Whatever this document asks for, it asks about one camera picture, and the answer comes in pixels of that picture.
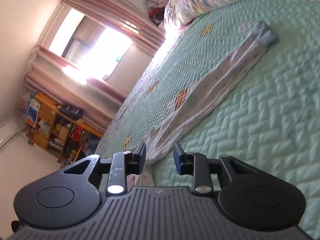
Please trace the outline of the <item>pink curtain right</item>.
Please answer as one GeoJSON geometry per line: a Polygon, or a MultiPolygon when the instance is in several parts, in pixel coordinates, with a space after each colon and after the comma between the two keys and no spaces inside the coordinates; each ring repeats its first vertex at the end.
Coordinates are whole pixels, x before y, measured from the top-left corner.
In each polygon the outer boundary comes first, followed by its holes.
{"type": "Polygon", "coordinates": [[[127,0],[63,0],[63,3],[103,26],[125,34],[151,56],[165,41],[164,31],[127,0]]]}

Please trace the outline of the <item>nightstand clutter with plush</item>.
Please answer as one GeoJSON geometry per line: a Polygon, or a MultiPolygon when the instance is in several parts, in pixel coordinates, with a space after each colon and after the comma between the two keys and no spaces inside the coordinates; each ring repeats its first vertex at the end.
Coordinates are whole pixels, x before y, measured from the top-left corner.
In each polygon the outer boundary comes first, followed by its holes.
{"type": "Polygon", "coordinates": [[[164,21],[164,11],[169,0],[146,0],[149,19],[159,26],[164,21]]]}

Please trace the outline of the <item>green quilted bee bedspread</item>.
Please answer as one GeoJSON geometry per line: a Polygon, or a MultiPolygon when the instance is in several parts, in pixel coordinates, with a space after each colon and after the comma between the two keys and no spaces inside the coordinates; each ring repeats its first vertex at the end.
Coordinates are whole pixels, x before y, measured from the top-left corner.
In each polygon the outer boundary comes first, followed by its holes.
{"type": "Polygon", "coordinates": [[[109,158],[133,150],[258,21],[277,42],[179,142],[210,158],[232,155],[296,185],[306,198],[300,227],[319,238],[319,0],[244,1],[197,18],[161,48],[96,152],[109,158]]]}

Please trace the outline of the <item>white wall air conditioner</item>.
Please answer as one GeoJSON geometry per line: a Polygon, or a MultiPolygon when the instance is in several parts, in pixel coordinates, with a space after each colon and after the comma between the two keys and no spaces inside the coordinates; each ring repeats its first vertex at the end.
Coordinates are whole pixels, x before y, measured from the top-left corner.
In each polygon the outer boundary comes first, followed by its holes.
{"type": "Polygon", "coordinates": [[[11,141],[20,134],[19,126],[13,122],[9,121],[0,130],[0,150],[3,151],[11,141]]]}

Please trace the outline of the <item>white dotted baby garment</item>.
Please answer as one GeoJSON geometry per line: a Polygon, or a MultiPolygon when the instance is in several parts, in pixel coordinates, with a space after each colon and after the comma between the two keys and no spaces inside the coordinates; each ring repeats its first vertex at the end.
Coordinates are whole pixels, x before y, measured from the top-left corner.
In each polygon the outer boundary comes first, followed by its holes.
{"type": "Polygon", "coordinates": [[[128,176],[128,187],[154,185],[150,166],[164,159],[175,142],[212,113],[277,39],[276,32],[259,21],[237,47],[195,82],[180,106],[144,137],[146,167],[142,174],[128,176]]]}

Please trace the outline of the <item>dark hanging tote bag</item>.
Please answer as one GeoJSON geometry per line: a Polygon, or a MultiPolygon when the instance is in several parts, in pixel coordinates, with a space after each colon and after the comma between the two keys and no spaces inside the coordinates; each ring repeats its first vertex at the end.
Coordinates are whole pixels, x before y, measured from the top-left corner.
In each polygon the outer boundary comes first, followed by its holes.
{"type": "Polygon", "coordinates": [[[83,109],[77,108],[73,105],[69,105],[67,103],[63,104],[59,108],[59,112],[63,115],[69,117],[72,120],[79,120],[83,116],[83,109]]]}

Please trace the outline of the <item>pink curtain left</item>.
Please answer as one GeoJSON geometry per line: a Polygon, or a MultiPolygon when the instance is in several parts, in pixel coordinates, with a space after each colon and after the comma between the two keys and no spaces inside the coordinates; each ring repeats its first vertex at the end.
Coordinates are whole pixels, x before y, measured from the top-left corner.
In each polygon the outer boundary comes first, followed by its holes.
{"type": "Polygon", "coordinates": [[[80,70],[44,46],[37,46],[29,63],[25,83],[52,100],[68,103],[84,111],[84,119],[97,130],[104,132],[126,99],[126,95],[95,78],[78,82],[65,73],[80,70]]]}

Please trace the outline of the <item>pink curtain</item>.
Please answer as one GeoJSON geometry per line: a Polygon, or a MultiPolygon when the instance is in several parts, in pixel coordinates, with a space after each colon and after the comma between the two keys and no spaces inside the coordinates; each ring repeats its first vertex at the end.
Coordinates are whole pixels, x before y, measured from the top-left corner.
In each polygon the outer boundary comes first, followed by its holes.
{"type": "Polygon", "coordinates": [[[164,31],[127,0],[63,0],[63,3],[103,26],[125,34],[151,56],[165,41],[164,31]]]}
{"type": "Polygon", "coordinates": [[[44,46],[37,46],[29,63],[25,83],[52,100],[68,103],[84,111],[84,119],[97,130],[104,132],[126,99],[126,95],[95,78],[78,82],[65,73],[80,70],[44,46]]]}

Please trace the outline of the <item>wooden bookshelf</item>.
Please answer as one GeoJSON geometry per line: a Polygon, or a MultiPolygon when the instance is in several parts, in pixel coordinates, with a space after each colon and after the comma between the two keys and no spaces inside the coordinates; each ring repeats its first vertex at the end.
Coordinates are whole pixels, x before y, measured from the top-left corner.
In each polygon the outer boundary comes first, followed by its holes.
{"type": "Polygon", "coordinates": [[[26,133],[29,143],[57,157],[59,163],[77,161],[88,149],[88,139],[100,139],[102,133],[84,119],[72,120],[60,112],[60,106],[43,93],[29,102],[26,133]]]}

